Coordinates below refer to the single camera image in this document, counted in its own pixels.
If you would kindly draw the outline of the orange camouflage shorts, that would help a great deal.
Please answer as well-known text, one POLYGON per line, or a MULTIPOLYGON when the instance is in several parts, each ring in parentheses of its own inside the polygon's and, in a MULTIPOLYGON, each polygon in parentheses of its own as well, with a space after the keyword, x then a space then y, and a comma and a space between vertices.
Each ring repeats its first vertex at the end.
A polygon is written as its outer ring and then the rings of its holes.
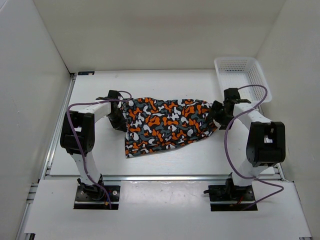
POLYGON ((212 104, 199 99, 136 98, 122 105, 126 121, 125 156, 169 151, 210 137, 212 104))

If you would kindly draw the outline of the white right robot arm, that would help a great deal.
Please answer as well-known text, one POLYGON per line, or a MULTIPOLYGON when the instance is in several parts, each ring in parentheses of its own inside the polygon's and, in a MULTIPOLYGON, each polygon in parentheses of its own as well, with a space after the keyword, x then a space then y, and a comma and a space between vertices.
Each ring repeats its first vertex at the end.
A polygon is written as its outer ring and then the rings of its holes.
POLYGON ((268 96, 268 89, 259 84, 246 85, 239 88, 228 88, 223 91, 224 101, 214 101, 208 114, 208 119, 220 125, 224 130, 224 150, 227 161, 232 168, 232 183, 225 186, 224 193, 230 200, 238 199, 243 188, 252 184, 259 175, 269 167, 282 163, 286 157, 285 125, 281 121, 271 121, 263 116, 258 107, 268 96), (244 99, 239 91, 244 88, 258 87, 264 90, 264 95, 258 102, 244 99), (245 159, 236 168, 228 151, 228 133, 235 120, 248 129, 245 148, 245 159))

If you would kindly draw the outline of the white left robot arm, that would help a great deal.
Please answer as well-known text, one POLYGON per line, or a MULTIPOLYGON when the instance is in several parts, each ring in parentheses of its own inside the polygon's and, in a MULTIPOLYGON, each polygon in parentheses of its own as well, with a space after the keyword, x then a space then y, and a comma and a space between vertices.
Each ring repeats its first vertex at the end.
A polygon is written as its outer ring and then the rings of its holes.
POLYGON ((131 99, 132 95, 127 91, 110 90, 106 97, 98 97, 94 102, 73 103, 66 109, 60 146, 75 161, 80 173, 78 184, 93 200, 100 200, 105 194, 103 177, 92 153, 96 140, 95 123, 107 117, 115 130, 125 132, 126 120, 121 105, 131 99))

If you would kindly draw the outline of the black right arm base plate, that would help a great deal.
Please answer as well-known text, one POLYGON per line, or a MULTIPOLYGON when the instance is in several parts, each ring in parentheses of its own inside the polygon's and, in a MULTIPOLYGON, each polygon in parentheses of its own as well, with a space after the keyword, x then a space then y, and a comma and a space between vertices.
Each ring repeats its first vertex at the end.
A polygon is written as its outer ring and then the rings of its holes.
POLYGON ((203 193, 209 196, 211 212, 239 212, 257 211, 257 204, 253 204, 255 194, 252 185, 227 186, 209 185, 203 193))

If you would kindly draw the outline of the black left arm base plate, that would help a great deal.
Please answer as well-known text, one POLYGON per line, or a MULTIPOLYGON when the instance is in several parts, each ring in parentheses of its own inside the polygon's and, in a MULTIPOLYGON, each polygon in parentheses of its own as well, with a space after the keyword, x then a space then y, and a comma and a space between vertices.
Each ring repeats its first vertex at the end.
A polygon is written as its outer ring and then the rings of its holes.
POLYGON ((105 185, 104 188, 109 198, 99 187, 89 189, 78 183, 73 208, 75 210, 118 210, 121 186, 105 185))

